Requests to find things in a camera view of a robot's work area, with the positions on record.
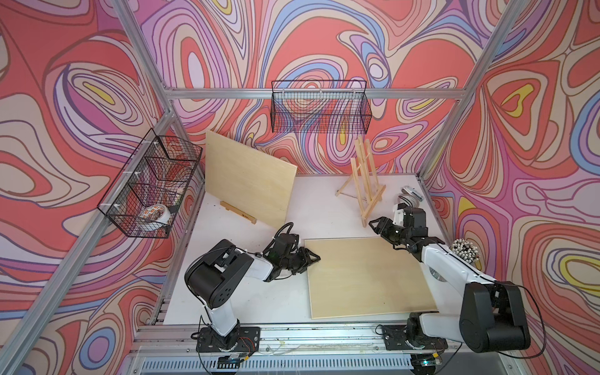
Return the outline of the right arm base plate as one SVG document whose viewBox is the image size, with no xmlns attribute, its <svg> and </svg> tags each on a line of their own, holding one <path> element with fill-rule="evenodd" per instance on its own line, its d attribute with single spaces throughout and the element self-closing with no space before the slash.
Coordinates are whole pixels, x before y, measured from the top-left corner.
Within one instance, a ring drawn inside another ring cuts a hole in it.
<svg viewBox="0 0 600 375">
<path fill-rule="evenodd" d="M 404 324 L 378 324 L 374 332 L 384 340 L 385 349 L 388 351 L 443 353 L 448 348 L 448 343 L 445 339 L 411 333 L 410 329 Z"/>
</svg>

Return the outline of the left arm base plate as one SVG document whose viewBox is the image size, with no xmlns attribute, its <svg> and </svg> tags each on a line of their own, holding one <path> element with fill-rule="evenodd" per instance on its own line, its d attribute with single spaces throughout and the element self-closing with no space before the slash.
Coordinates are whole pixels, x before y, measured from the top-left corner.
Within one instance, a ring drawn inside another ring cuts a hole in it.
<svg viewBox="0 0 600 375">
<path fill-rule="evenodd" d="M 191 335 L 198 353 L 254 353 L 259 350 L 261 328 L 235 327 L 227 336 L 219 336 L 214 329 L 203 327 Z"/>
</svg>

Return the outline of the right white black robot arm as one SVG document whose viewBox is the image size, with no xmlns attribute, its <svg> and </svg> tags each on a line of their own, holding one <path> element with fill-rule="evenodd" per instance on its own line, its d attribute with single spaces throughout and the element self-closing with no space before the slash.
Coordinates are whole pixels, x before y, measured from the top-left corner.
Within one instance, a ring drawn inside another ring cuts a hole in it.
<svg viewBox="0 0 600 375">
<path fill-rule="evenodd" d="M 458 313 L 413 313 L 407 321 L 406 343 L 423 348 L 435 339 L 461 342 L 475 353 L 525 350 L 531 335 L 523 297 L 517 285 L 477 270 L 452 252 L 438 237 L 429 234 L 423 209 L 400 207 L 401 223 L 380 217 L 371 220 L 373 232 L 392 245 L 406 250 L 434 270 L 461 298 Z"/>
</svg>

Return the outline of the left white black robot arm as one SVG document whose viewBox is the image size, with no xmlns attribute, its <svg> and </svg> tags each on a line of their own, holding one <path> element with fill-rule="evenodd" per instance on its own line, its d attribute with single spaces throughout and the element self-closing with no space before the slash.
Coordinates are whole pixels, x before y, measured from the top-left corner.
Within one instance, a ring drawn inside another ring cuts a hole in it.
<svg viewBox="0 0 600 375">
<path fill-rule="evenodd" d="M 300 236 L 292 233 L 294 224 L 284 224 L 261 252 L 250 252 L 223 239 L 200 256 L 185 271 L 184 283 L 204 306 L 209 331 L 218 339 L 238 337 L 239 320 L 230 298 L 244 278 L 262 282 L 283 281 L 305 273 L 321 257 L 300 245 Z"/>
</svg>

